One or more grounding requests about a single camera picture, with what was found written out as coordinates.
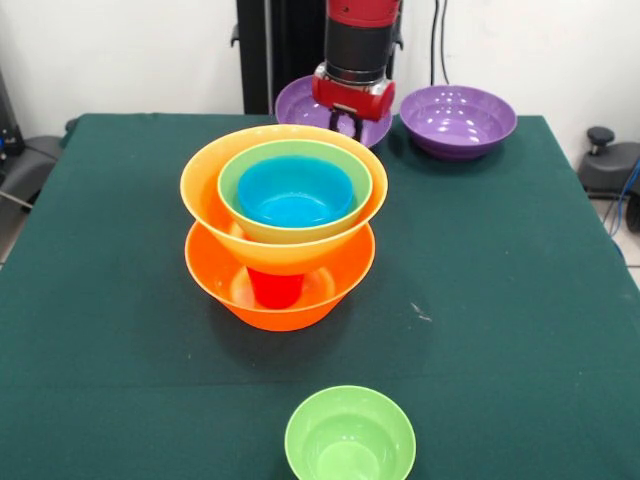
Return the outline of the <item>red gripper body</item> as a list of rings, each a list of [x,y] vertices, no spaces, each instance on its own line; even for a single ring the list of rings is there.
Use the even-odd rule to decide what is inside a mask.
[[[327,67],[328,63],[322,62],[312,77],[312,94],[317,103],[375,122],[389,113],[395,97],[394,81],[384,76],[373,84],[348,84],[331,77]]]

